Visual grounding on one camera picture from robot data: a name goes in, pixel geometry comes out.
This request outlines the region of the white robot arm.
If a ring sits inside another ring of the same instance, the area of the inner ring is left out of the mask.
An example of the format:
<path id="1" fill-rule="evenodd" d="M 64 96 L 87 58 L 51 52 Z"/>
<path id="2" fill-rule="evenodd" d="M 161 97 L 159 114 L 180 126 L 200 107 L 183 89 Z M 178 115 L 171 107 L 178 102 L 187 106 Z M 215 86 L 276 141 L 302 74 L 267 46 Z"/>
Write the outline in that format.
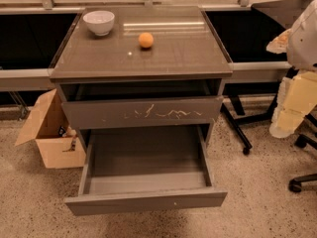
<path id="1" fill-rule="evenodd" d="M 286 138 L 317 105 L 317 1 L 312 1 L 292 27 L 266 49 L 274 54 L 286 53 L 287 62 L 298 70 L 293 78 L 282 79 L 269 127 L 275 138 Z"/>

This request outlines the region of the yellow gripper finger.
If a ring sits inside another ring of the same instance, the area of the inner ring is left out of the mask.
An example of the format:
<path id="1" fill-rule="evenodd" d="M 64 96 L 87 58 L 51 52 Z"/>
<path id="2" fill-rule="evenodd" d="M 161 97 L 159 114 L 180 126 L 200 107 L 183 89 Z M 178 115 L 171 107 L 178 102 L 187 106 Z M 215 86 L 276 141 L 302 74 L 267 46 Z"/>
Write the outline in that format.
<path id="1" fill-rule="evenodd" d="M 270 41 L 267 46 L 266 50 L 273 54 L 283 54 L 287 51 L 288 47 L 288 39 L 291 33 L 290 29 L 285 30 L 272 41 Z"/>
<path id="2" fill-rule="evenodd" d="M 317 105 L 317 73 L 304 71 L 285 77 L 278 90 L 269 132 L 275 138 L 293 134 L 304 117 Z"/>

